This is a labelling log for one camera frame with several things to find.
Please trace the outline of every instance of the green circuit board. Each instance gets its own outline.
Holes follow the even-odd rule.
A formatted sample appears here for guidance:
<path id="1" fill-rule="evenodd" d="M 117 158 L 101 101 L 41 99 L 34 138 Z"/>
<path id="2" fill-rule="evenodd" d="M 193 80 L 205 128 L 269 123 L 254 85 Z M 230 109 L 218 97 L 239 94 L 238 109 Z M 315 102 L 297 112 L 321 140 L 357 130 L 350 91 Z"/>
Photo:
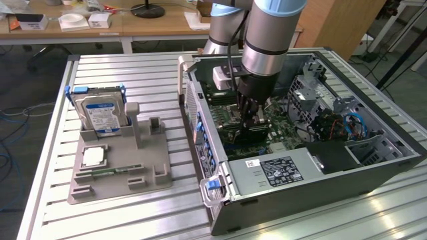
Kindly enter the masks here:
<path id="1" fill-rule="evenodd" d="M 255 144 L 234 144 L 234 134 L 239 129 L 241 113 L 238 105 L 211 105 L 210 111 L 229 160 L 251 158 L 279 151 L 293 150 L 303 143 L 295 125 L 285 112 L 279 97 L 273 97 L 265 107 L 265 129 L 267 137 Z"/>

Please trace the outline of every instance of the floor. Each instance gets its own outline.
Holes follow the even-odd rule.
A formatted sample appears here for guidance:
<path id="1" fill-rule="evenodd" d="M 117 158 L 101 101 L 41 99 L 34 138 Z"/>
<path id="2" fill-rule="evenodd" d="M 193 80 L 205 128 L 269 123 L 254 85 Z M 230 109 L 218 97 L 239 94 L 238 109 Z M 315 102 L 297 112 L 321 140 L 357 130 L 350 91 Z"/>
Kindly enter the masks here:
<path id="1" fill-rule="evenodd" d="M 386 20 L 378 20 L 373 24 L 369 32 L 373 36 L 378 34 Z M 391 34 L 401 28 L 397 23 L 391 29 L 391 33 L 386 36 L 386 40 Z M 418 34 L 412 32 L 405 41 L 399 45 L 397 51 L 387 55 L 387 61 L 382 61 L 375 68 L 375 76 L 381 78 L 394 62 L 405 52 L 409 44 L 414 41 Z M 171 52 L 171 51 L 195 51 L 205 46 L 205 40 L 195 41 L 150 41 L 135 43 L 135 50 L 141 52 Z M 37 53 L 43 46 L 33 46 L 33 52 L 26 52 L 22 46 L 15 46 L 11 52 L 2 55 L 0 48 L 0 73 L 2 73 L 2 88 L 0 88 L 0 109 L 5 110 L 13 107 L 30 107 L 41 103 L 50 103 L 57 100 L 58 89 L 61 86 L 63 71 L 67 63 L 67 56 L 62 51 L 55 50 L 38 62 L 38 72 L 31 73 L 26 70 L 26 60 Z M 93 54 L 121 54 L 122 46 L 119 43 L 105 43 L 103 49 L 97 49 L 91 43 L 69 44 L 67 48 L 74 54 L 93 55 Z M 427 42 L 420 47 L 412 58 L 408 60 L 402 69 L 409 66 L 409 63 L 421 56 L 427 50 Z M 369 68 L 373 68 L 377 62 L 366 63 Z M 353 64 L 355 69 L 366 75 L 370 70 L 362 64 Z M 427 102 L 427 67 L 424 66 L 420 72 L 409 70 L 395 83 L 389 88 L 397 104 L 402 109 L 413 116 L 413 118 L 427 128 L 427 108 L 425 106 Z M 375 82 L 375 79 L 369 76 L 370 81 Z M 33 114 L 49 113 L 53 110 L 51 106 L 37 108 Z M 15 239 L 22 217 L 25 214 L 25 208 L 27 198 L 31 190 L 33 179 L 38 168 L 38 161 L 43 150 L 45 138 L 50 126 L 51 116 L 31 117 L 29 120 L 29 131 L 23 138 L 11 144 L 10 151 L 14 159 L 19 163 L 21 175 L 14 169 L 7 179 L 0 183 L 0 208 L 10 203 L 21 193 L 21 185 L 23 186 L 22 195 L 18 198 L 14 205 L 7 209 L 9 211 L 0 212 L 0 233 L 5 239 Z M 25 121 L 23 115 L 10 118 L 14 121 Z M 11 123 L 0 119 L 0 136 L 6 136 L 19 126 L 18 123 Z M 9 168 L 0 168 L 0 179 L 6 175 Z"/>

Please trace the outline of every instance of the motherboard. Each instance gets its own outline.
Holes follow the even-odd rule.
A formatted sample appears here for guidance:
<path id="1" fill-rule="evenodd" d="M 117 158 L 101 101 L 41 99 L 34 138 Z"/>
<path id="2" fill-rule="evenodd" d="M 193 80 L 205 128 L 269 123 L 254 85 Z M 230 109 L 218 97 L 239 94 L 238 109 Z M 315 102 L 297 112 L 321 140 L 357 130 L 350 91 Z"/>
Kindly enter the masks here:
<path id="1" fill-rule="evenodd" d="M 241 127 L 241 112 L 237 104 L 211 105 L 210 112 L 218 129 L 229 160 L 238 160 L 295 149 L 303 139 L 297 133 L 294 123 L 286 112 L 286 101 L 271 97 L 262 113 L 257 116 L 259 124 L 249 142 L 237 143 L 235 134 Z"/>

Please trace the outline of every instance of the robotic arm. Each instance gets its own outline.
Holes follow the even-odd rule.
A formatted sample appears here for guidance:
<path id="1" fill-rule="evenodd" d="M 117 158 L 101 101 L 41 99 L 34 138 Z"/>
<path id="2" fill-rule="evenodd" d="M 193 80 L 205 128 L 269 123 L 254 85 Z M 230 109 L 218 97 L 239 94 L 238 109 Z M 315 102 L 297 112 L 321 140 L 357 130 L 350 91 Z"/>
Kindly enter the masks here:
<path id="1" fill-rule="evenodd" d="M 243 18 L 243 10 L 237 7 L 250 9 L 242 66 L 234 66 L 237 67 L 234 72 L 239 69 L 238 107 L 242 115 L 241 129 L 245 130 L 274 92 L 307 0 L 214 0 L 214 2 L 229 6 L 214 4 L 213 7 L 207 47 L 211 42 L 214 45 L 223 45 L 223 48 L 211 53 L 225 53 L 225 42 L 235 41 L 230 29 L 233 32 L 237 30 L 234 23 Z"/>

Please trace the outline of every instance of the blue cable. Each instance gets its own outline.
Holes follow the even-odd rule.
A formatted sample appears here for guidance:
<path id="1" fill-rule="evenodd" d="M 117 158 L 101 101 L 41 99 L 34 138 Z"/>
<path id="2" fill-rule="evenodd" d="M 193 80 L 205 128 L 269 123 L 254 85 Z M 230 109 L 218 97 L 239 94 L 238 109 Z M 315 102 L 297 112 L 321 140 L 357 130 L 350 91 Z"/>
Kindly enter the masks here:
<path id="1" fill-rule="evenodd" d="M 19 193 L 18 196 L 15 197 L 15 199 L 6 204 L 2 208 L 0 208 L 0 212 L 3 212 L 13 204 L 15 204 L 18 202 L 18 200 L 23 197 L 23 193 L 25 193 L 25 181 L 23 181 L 23 176 L 22 176 L 22 170 L 21 170 L 21 166 L 19 163 L 13 159 L 13 157 L 9 154 L 0 153 L 2 156 L 6 156 L 10 161 L 11 164 L 14 165 L 14 167 L 17 168 L 17 173 L 18 173 L 18 177 L 19 177 L 19 181 L 21 181 L 21 185 L 19 185 Z"/>
<path id="2" fill-rule="evenodd" d="M 369 136 L 369 128 L 367 128 L 367 125 L 366 125 L 366 123 L 365 123 L 365 121 L 363 121 L 363 117 L 362 117 L 358 113 L 355 113 L 355 112 L 351 112 L 351 113 L 349 113 L 349 114 L 345 116 L 345 126 L 346 126 L 347 132 L 349 132 L 350 134 L 353 133 L 353 131 L 351 131 L 349 125 L 347 125 L 347 117 L 350 117 L 350 116 L 354 116 L 354 117 L 357 117 L 357 118 L 359 119 L 361 124 L 362 124 L 362 128 L 363 128 L 363 132 L 365 132 L 365 136 L 367 137 L 367 136 Z"/>
<path id="3" fill-rule="evenodd" d="M 10 122 L 10 123 L 14 123 L 14 124 L 25 124 L 25 131 L 22 132 L 21 136 L 18 138 L 15 138 L 14 140 L 11 140 L 10 142 L 6 142 L 5 145 L 6 146 L 10 146 L 11 144 L 14 144 L 18 140 L 22 139 L 22 137 L 27 134 L 27 131 L 29 131 L 29 123 L 27 122 L 23 122 L 23 121 L 15 121 L 15 120 L 11 120 L 9 118 L 6 118 L 5 116 L 0 116 L 0 119 L 3 119 L 5 121 Z"/>

